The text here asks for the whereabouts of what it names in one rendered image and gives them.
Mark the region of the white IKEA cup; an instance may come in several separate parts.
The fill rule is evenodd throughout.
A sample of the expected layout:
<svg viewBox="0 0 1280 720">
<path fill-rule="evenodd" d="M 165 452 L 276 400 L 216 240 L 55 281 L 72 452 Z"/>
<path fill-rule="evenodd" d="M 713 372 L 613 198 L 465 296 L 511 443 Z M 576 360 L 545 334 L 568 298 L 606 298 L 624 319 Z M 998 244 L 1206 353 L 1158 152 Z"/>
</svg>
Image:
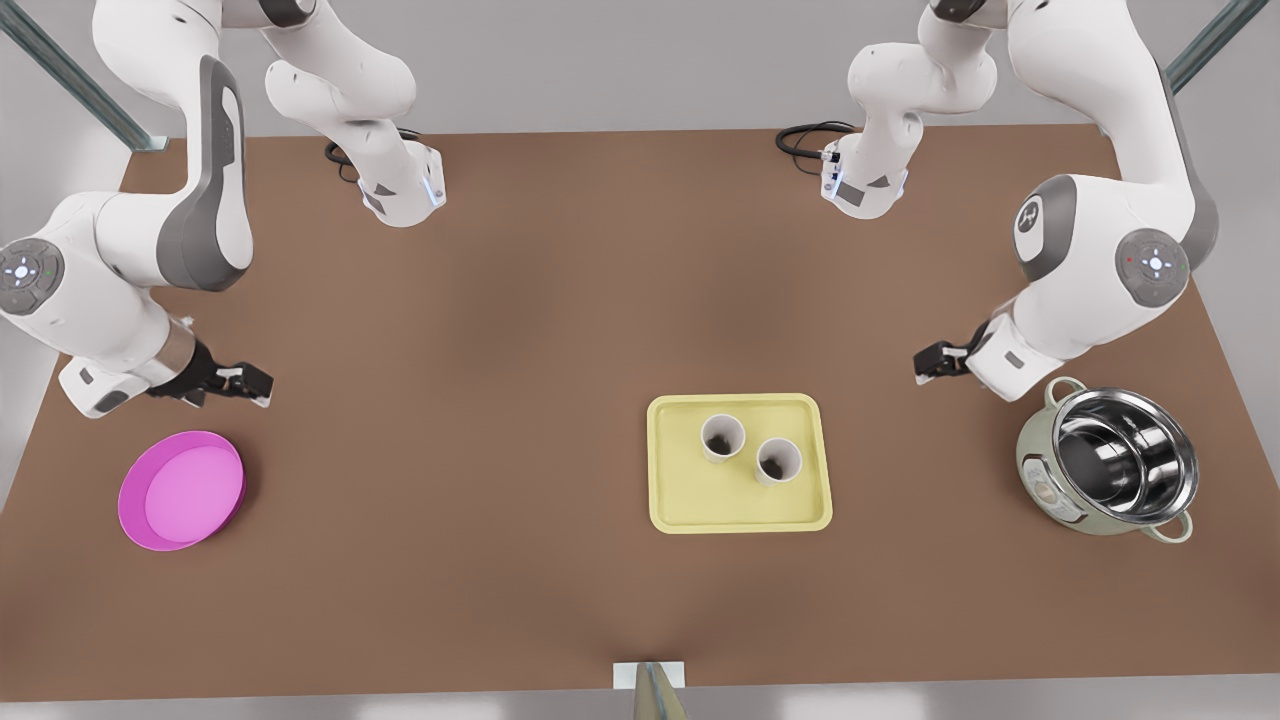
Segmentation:
<svg viewBox="0 0 1280 720">
<path fill-rule="evenodd" d="M 701 424 L 701 451 L 708 462 L 728 461 L 744 448 L 746 439 L 744 424 L 733 415 L 716 414 Z"/>
<path fill-rule="evenodd" d="M 790 483 L 801 470 L 803 454 L 791 439 L 772 437 L 756 450 L 755 479 L 764 487 Z"/>
</svg>

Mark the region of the yellow rectangular tray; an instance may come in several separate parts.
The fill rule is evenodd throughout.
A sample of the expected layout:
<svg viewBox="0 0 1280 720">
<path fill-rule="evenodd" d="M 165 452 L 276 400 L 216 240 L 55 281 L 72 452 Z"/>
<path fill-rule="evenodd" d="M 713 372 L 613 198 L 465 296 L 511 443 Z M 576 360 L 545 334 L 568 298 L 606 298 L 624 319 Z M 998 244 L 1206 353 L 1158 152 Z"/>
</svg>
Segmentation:
<svg viewBox="0 0 1280 720">
<path fill-rule="evenodd" d="M 700 429 L 716 414 L 736 416 L 746 445 L 728 461 L 708 462 Z M 791 439 L 803 470 L 781 486 L 755 479 L 755 456 L 772 437 Z M 835 506 L 820 410 L 804 393 L 666 395 L 646 410 L 648 503 L 666 534 L 817 532 Z"/>
</svg>

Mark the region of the pink round bowl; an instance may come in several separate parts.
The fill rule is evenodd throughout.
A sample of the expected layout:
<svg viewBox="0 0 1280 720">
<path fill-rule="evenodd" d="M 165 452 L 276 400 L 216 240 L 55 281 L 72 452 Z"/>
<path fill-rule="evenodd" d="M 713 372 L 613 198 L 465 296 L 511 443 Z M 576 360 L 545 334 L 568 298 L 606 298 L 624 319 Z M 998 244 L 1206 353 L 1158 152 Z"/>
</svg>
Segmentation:
<svg viewBox="0 0 1280 720">
<path fill-rule="evenodd" d="M 236 446 L 207 430 L 169 436 L 124 475 L 116 515 L 134 544 L 184 550 L 216 534 L 239 511 L 247 482 Z"/>
</svg>

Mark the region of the pale green steel pot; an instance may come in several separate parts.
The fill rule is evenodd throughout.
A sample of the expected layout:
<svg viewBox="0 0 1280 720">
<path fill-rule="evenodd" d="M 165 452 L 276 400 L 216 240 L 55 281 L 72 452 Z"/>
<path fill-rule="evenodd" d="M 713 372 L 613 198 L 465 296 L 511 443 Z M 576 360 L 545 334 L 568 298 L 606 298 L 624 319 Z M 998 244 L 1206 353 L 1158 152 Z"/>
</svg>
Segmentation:
<svg viewBox="0 0 1280 720">
<path fill-rule="evenodd" d="M 1143 395 L 1053 378 L 1044 406 L 1020 430 L 1015 464 L 1030 500 L 1062 527 L 1088 536 L 1138 530 L 1165 544 L 1194 532 L 1197 452 L 1172 415 Z"/>
</svg>

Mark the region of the silver frame post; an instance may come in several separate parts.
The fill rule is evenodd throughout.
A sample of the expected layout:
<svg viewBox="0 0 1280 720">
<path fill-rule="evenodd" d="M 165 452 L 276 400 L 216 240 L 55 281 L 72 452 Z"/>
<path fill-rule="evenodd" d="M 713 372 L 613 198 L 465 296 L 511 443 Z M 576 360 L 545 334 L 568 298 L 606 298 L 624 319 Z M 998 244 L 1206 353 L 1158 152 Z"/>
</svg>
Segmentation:
<svg viewBox="0 0 1280 720">
<path fill-rule="evenodd" d="M 0 0 L 0 31 L 132 152 L 166 149 L 166 136 L 138 124 L 15 0 Z"/>
<path fill-rule="evenodd" d="M 1270 0 L 1228 0 L 1167 65 L 1165 76 L 1172 94 L 1185 88 L 1268 4 Z"/>
<path fill-rule="evenodd" d="M 686 687 L 684 661 L 614 662 L 613 688 L 634 693 L 632 720 L 689 720 L 677 689 Z"/>
</svg>

